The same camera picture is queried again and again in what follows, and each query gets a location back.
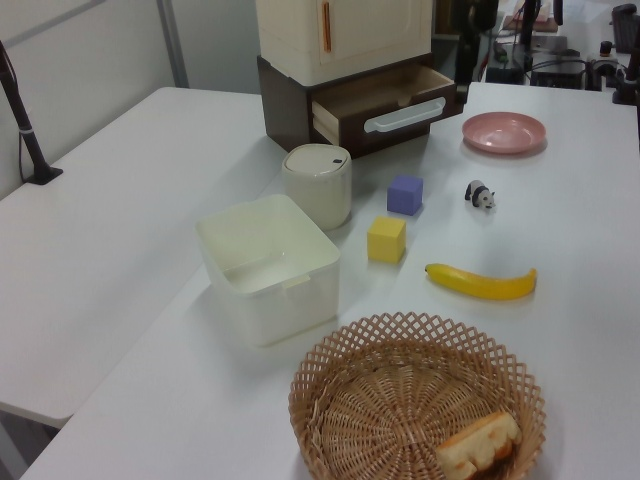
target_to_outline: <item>white canister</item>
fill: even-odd
[[[282,162],[285,193],[322,230],[344,223],[351,211],[351,155],[334,145],[294,148]]]

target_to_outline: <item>white plastic box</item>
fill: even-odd
[[[256,0],[260,55],[304,86],[431,52],[432,0]]]
[[[216,298],[252,345],[337,314],[340,251],[289,197],[236,205],[196,233]]]

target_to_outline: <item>white handle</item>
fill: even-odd
[[[423,120],[435,118],[442,115],[446,104],[447,100],[444,97],[439,97],[429,100],[428,102],[403,108],[402,110],[370,118],[364,122],[364,131],[367,133],[373,131],[383,133],[390,132],[398,128],[406,127],[407,125],[422,122]]]

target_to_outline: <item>cabinet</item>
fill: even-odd
[[[267,134],[287,151],[329,143],[357,158],[429,133],[462,111],[455,83],[431,66],[427,54],[306,87],[258,57]]]
[[[304,86],[431,51],[432,0],[256,0],[260,55]]]
[[[432,0],[256,0],[267,134],[285,150],[353,158],[429,132],[462,111],[434,71]]]

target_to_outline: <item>pink plate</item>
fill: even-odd
[[[476,115],[464,122],[465,140],[481,150],[493,153],[520,153],[544,140],[544,125],[521,113],[490,112]]]

